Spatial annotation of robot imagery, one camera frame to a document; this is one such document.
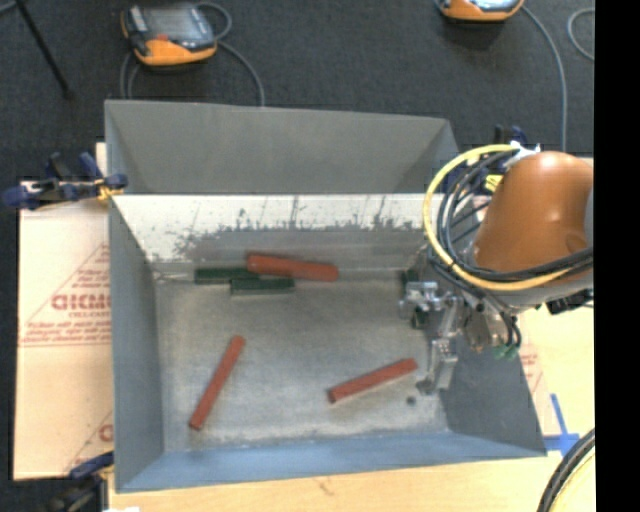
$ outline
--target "green block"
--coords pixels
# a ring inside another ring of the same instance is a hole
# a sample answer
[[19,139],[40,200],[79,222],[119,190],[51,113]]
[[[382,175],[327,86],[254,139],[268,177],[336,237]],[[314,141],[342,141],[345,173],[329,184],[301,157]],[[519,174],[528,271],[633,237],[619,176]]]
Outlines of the green block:
[[509,347],[506,345],[498,345],[493,347],[493,357],[495,359],[502,359],[505,357],[506,353],[509,351]]
[[288,277],[274,279],[232,279],[232,295],[257,295],[273,293],[289,293],[294,290],[295,282]]
[[507,360],[515,359],[516,356],[518,355],[519,350],[520,350],[520,347],[518,347],[517,345],[511,345],[507,349],[507,352],[504,355],[504,358],[507,359]]
[[244,267],[198,268],[195,271],[196,284],[227,284],[233,279],[255,279],[256,274]]

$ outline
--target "yellow cable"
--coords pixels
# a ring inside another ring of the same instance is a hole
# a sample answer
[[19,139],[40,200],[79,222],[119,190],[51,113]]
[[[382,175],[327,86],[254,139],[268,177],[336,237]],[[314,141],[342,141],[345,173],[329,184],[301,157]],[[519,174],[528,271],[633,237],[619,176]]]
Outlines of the yellow cable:
[[562,483],[562,487],[558,490],[549,509],[550,511],[568,512],[570,510],[580,510],[584,512],[587,510],[585,506],[591,506],[590,510],[596,509],[595,448],[592,448],[591,452]]
[[511,151],[513,149],[515,149],[515,147],[509,144],[490,144],[488,146],[471,149],[465,153],[458,155],[456,158],[447,163],[442,169],[440,169],[436,176],[433,178],[433,181],[430,183],[425,193],[424,203],[422,206],[425,235],[440,259],[447,266],[449,266],[453,272],[455,272],[459,277],[461,277],[468,283],[471,283],[472,285],[478,286],[480,288],[485,288],[487,290],[493,291],[518,291],[534,288],[536,286],[543,285],[556,279],[557,277],[566,273],[569,269],[513,282],[489,281],[473,276],[461,269],[456,263],[454,263],[453,258],[444,250],[442,245],[440,245],[440,242],[438,242],[438,238],[433,230],[433,224],[431,222],[431,202],[433,199],[433,195],[440,183],[452,170],[454,170],[462,163],[474,158],[478,158],[482,155],[486,155],[488,153],[501,153],[503,151]]
[[118,189],[110,189],[109,187],[106,187],[104,185],[99,186],[98,187],[98,194],[96,196],[96,198],[98,199],[98,201],[100,201],[101,203],[106,202],[111,196],[116,196],[119,194],[123,194],[124,190],[121,188]]

